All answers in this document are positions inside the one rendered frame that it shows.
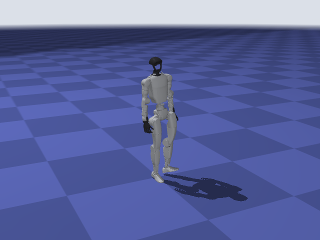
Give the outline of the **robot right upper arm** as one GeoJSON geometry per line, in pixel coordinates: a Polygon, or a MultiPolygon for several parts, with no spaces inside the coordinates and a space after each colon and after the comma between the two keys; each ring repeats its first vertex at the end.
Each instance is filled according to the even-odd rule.
{"type": "Polygon", "coordinates": [[[141,81],[141,86],[142,86],[142,99],[145,99],[145,104],[150,103],[150,98],[148,98],[148,91],[149,91],[149,86],[151,84],[151,79],[150,78],[145,78],[141,81]]]}

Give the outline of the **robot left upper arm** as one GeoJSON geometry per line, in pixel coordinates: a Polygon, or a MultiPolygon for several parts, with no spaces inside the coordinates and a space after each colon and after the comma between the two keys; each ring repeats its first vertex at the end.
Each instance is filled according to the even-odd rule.
{"type": "Polygon", "coordinates": [[[167,96],[170,98],[174,95],[174,92],[171,90],[173,77],[170,74],[167,74],[167,73],[165,73],[165,74],[167,76],[167,83],[168,83],[167,84],[167,86],[168,86],[168,95],[167,96]]]}

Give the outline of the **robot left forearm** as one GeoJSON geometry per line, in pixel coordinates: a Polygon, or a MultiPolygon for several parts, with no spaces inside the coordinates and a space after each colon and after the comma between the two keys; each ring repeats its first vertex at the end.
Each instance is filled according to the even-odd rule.
{"type": "Polygon", "coordinates": [[[173,96],[172,97],[167,97],[167,101],[168,101],[169,111],[173,112],[173,108],[174,108],[173,96]]]}

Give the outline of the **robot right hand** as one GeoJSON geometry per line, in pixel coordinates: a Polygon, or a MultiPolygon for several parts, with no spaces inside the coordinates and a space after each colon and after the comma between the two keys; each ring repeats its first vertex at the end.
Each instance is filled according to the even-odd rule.
{"type": "Polygon", "coordinates": [[[145,133],[152,133],[151,129],[152,130],[154,130],[154,129],[150,126],[150,124],[148,122],[149,122],[149,119],[148,119],[148,117],[146,117],[146,121],[143,121],[144,132],[145,133]]]}

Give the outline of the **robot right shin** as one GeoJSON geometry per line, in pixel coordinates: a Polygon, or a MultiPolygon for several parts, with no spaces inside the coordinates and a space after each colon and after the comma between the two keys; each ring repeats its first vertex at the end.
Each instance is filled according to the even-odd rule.
{"type": "Polygon", "coordinates": [[[156,173],[158,174],[158,170],[159,170],[160,150],[157,149],[155,151],[154,145],[150,146],[150,150],[151,150],[151,153],[150,153],[151,161],[152,161],[152,164],[153,164],[153,173],[154,173],[154,175],[156,175],[156,173]]]}

